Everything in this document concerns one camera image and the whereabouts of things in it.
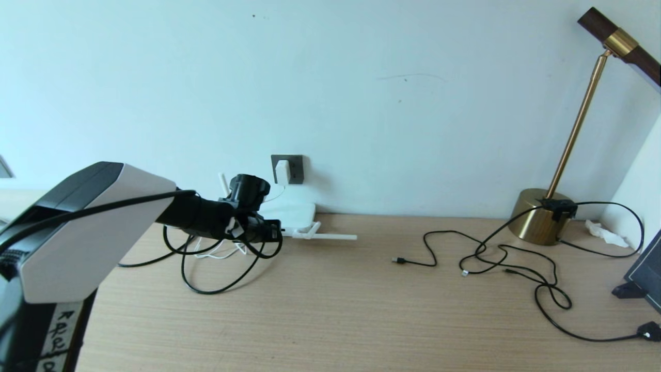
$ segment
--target white power adapter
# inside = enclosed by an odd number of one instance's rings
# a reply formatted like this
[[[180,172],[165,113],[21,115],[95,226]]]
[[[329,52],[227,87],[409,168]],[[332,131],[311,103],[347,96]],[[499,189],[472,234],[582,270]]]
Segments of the white power adapter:
[[[289,185],[292,173],[290,171],[289,160],[278,160],[276,164],[276,184],[285,186]]]

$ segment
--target desk lamp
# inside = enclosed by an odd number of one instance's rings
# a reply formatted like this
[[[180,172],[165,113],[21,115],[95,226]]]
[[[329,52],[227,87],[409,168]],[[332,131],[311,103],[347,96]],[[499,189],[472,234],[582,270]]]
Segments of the desk lamp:
[[[588,89],[583,97],[583,102],[578,110],[578,116],[574,122],[574,127],[569,134],[563,155],[560,158],[558,167],[555,170],[553,180],[548,189],[525,189],[519,194],[519,199],[514,205],[512,216],[516,216],[526,210],[542,205],[546,200],[564,200],[568,197],[555,192],[555,189],[563,175],[564,167],[567,164],[569,155],[574,147],[578,132],[580,131],[583,120],[588,113],[590,101],[597,88],[602,71],[606,65],[609,56],[619,58],[630,66],[638,69],[639,73],[648,80],[657,91],[661,92],[661,67],[649,53],[643,49],[634,38],[629,36],[622,28],[612,23],[608,18],[601,14],[597,9],[590,8],[578,20],[578,24],[583,26],[590,34],[596,37],[605,48],[605,52],[597,58],[597,62],[592,70]],[[571,211],[562,211],[562,213],[540,208],[535,209],[525,216],[515,220],[509,225],[514,235],[526,242],[539,244],[543,246],[552,246],[556,244],[561,237],[567,222],[573,217]]]

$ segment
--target wooden desk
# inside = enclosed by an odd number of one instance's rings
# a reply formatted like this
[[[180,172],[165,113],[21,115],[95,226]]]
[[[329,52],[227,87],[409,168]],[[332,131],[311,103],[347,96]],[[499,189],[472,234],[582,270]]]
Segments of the wooden desk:
[[[261,261],[246,285],[215,296],[188,290],[180,259],[115,269],[101,285],[79,371],[659,371],[661,345],[643,340],[595,344],[552,327],[533,301],[534,283],[497,269],[460,275],[457,262],[475,249],[459,236],[430,239],[439,266],[397,265],[391,258],[429,261],[422,234],[457,229],[484,238],[502,221],[460,218],[321,215],[325,232],[358,241],[286,239],[283,252]],[[565,238],[609,249],[576,222]],[[173,233],[175,242],[182,235]],[[568,329],[595,338],[624,336],[661,316],[642,300],[610,294],[631,259],[607,259],[566,246],[544,248],[508,230],[494,243],[547,252],[559,265],[568,312],[543,302]],[[143,261],[166,252],[154,226],[125,257]],[[538,267],[542,258],[512,250],[512,263]],[[218,288],[249,258],[190,259],[203,289]]]

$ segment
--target brass lamp base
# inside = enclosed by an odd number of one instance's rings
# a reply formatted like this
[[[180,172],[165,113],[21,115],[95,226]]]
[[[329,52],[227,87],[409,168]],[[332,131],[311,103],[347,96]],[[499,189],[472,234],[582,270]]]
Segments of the brass lamp base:
[[[544,189],[525,189],[519,194],[519,199],[514,205],[512,217],[517,214],[541,205],[539,199],[546,197],[547,191]],[[569,199],[568,197],[554,193],[554,199]],[[569,222],[569,213],[562,213],[559,221],[553,220],[553,212],[546,209],[535,209],[526,215],[519,217],[508,227],[522,240],[539,244],[541,246],[553,246],[562,236],[567,222]]]

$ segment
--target brass lamp stem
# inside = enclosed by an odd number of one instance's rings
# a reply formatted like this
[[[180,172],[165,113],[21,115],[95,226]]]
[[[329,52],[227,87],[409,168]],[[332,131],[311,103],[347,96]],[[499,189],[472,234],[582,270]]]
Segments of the brass lamp stem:
[[[597,89],[597,83],[599,83],[599,78],[602,76],[603,68],[606,66],[606,58],[608,58],[608,56],[610,56],[612,53],[613,52],[607,49],[601,56],[599,56],[599,58],[597,58],[597,63],[594,65],[594,70],[592,70],[592,76],[590,76],[588,90],[585,92],[585,97],[583,97],[583,103],[581,103],[580,109],[578,110],[578,115],[576,116],[574,127],[572,128],[571,134],[569,134],[567,145],[564,146],[563,156],[560,158],[560,163],[558,163],[558,168],[555,170],[553,180],[551,181],[549,190],[546,192],[545,199],[552,199],[553,194],[555,194],[555,189],[558,187],[560,177],[563,175],[564,166],[567,164],[567,160],[569,160],[569,155],[571,154],[572,149],[574,148],[574,143],[578,138],[580,127],[583,125],[583,120],[588,113],[588,108],[590,107],[592,96],[594,96],[594,91]]]

